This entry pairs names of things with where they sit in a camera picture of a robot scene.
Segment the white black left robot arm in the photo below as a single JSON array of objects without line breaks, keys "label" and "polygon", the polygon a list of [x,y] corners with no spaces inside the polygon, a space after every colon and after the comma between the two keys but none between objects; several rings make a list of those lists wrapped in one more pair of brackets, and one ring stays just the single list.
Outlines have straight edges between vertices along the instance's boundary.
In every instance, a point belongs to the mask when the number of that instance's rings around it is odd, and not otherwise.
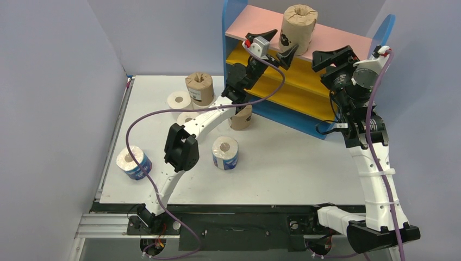
[{"label": "white black left robot arm", "polygon": [[178,181],[185,172],[191,170],[200,158],[198,141],[223,121],[230,119],[251,102],[248,90],[252,89],[268,67],[280,72],[288,70],[295,57],[295,44],[275,57],[269,55],[269,45],[277,30],[261,34],[247,33],[242,43],[250,55],[247,65],[233,64],[227,72],[224,90],[210,107],[200,110],[200,115],[191,121],[169,128],[164,147],[164,163],[148,179],[154,186],[147,200],[137,207],[141,227],[149,234],[163,228],[162,214]]}]

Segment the brown roll cloud logo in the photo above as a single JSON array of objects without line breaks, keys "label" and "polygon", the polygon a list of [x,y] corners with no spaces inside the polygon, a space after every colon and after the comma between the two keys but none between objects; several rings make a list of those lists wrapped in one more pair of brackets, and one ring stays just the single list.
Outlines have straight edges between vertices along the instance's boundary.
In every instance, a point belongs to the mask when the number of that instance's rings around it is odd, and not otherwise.
[{"label": "brown roll cloud logo", "polygon": [[229,125],[231,129],[235,131],[241,131],[246,129],[251,124],[252,118],[252,106],[247,105],[244,109],[241,109],[236,115],[232,116],[229,119]]}]

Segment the blue plastic tissue roll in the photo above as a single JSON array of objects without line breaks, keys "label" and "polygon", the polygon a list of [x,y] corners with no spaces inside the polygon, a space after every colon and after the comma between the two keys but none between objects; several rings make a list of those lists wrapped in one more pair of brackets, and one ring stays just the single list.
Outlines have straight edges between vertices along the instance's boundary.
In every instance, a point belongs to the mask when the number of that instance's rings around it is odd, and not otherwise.
[{"label": "blue plastic tissue roll", "polygon": [[239,159],[239,144],[229,136],[218,137],[212,145],[214,165],[221,170],[232,170]]}]

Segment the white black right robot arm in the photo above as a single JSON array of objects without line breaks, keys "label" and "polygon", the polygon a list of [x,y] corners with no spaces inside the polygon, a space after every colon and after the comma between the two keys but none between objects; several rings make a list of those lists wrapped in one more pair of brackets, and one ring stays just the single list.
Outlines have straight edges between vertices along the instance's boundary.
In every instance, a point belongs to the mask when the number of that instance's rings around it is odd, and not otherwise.
[{"label": "white black right robot arm", "polygon": [[313,232],[327,227],[345,235],[356,253],[401,246],[421,237],[400,205],[387,129],[375,112],[376,90],[390,62],[390,47],[381,45],[366,60],[360,60],[350,46],[313,52],[312,69],[321,72],[320,81],[338,107],[332,131],[342,134],[358,169],[365,215],[326,203],[307,216],[307,226]]}]

